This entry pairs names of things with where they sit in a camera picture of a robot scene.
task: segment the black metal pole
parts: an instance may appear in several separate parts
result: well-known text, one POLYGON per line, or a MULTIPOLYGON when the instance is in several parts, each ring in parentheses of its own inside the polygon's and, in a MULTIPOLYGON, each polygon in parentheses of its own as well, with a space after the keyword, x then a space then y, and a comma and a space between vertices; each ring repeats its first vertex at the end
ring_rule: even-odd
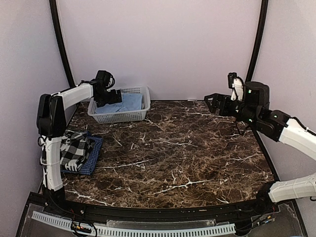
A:
POLYGON ((256 34, 256 40, 255 44, 253 46, 253 51, 251 55, 251 60, 246 76, 246 81, 251 81, 253 73, 255 71, 258 55, 259 55, 259 49, 261 45, 263 30, 265 27, 266 22, 266 16, 268 11, 268 2, 269 0, 262 0, 261 2, 261 10, 260 10, 260 16, 259 16, 259 22, 258 22, 258 28, 257 28, 257 34, 256 34))
POLYGON ((49 4, 50 4, 51 17, 52 17, 53 25, 54 25, 54 29, 55 29, 57 44, 58 44, 58 48, 59 48, 59 53, 60 53, 61 61, 63 62, 63 66, 64 66, 64 70, 65 70, 66 77, 68 80, 68 84, 69 84, 70 88, 75 87, 76 84, 75 84, 73 75, 72 75, 71 70, 70 70, 70 65, 69 65, 69 61, 68 61, 68 57, 67 57, 67 53, 66 53, 66 49, 65 49, 63 35, 61 32, 61 28, 60 28, 56 0, 49 0, 49 4))

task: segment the black and white checkered fabric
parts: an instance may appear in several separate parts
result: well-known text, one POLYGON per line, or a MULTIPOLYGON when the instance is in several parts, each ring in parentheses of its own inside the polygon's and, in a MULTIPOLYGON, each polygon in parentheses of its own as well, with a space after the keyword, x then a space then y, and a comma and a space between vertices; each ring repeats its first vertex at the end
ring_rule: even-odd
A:
POLYGON ((94 143, 94 140, 88 139, 86 132, 66 130, 60 146, 61 169, 79 171, 88 160, 94 143))

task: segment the folded cloth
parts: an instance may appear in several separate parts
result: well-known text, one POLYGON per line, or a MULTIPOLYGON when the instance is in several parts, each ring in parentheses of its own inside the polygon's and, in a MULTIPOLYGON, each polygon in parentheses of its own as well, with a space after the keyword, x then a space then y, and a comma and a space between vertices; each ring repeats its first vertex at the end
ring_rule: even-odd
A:
POLYGON ((90 136, 90 134, 88 133, 88 139, 92 139, 95 144, 93 147, 92 152, 89 155, 88 160, 86 161, 86 163, 83 164, 83 166, 81 167, 81 169, 78 172, 75 171, 70 171, 70 170, 65 170, 62 169, 61 172, 64 173, 72 173, 72 174, 84 174, 84 175, 91 175, 92 172, 94 171, 95 165, 97 163, 98 157, 99 157, 99 153, 102 147, 102 142, 103 139, 101 137, 92 137, 90 136))
POLYGON ((94 140, 87 137, 87 133, 66 130, 62 136, 60 146, 61 169, 78 171, 88 160, 93 150, 94 140))
POLYGON ((107 114, 115 112, 125 112, 142 109, 142 94, 122 93, 122 102, 115 104, 106 104, 103 107, 95 109, 96 114, 107 114))

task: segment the lavender wall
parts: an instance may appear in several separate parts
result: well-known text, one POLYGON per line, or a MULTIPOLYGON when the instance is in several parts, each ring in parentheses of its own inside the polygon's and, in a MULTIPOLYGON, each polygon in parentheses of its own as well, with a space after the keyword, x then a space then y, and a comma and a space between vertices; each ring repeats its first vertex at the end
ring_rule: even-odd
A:
MULTIPOLYGON (((297 116, 316 130, 316 2, 269 1, 265 33, 254 79, 270 86, 271 109, 297 116)), ((303 153, 263 137, 282 180, 316 172, 316 162, 303 153)), ((315 236, 316 204, 298 200, 309 236, 315 236)))
POLYGON ((0 237, 12 237, 42 176, 36 142, 40 95, 68 84, 48 1, 1 0, 0 15, 0 237))
POLYGON ((201 99, 245 77, 261 1, 59 0, 74 76, 109 70, 153 99, 201 99))

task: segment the navy blue cloth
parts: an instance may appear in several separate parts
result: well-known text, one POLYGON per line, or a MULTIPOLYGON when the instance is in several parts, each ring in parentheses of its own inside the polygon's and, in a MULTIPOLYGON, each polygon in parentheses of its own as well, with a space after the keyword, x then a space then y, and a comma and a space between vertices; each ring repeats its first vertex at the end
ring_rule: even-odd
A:
POLYGON ((61 172, 71 173, 71 174, 84 174, 84 175, 91 175, 93 173, 95 165, 99 157, 103 139, 101 137, 92 137, 90 136, 89 133, 88 133, 88 139, 94 140, 95 144, 94 144, 92 152, 89 155, 88 160, 83 164, 81 169, 78 172, 61 169, 60 170, 61 172))

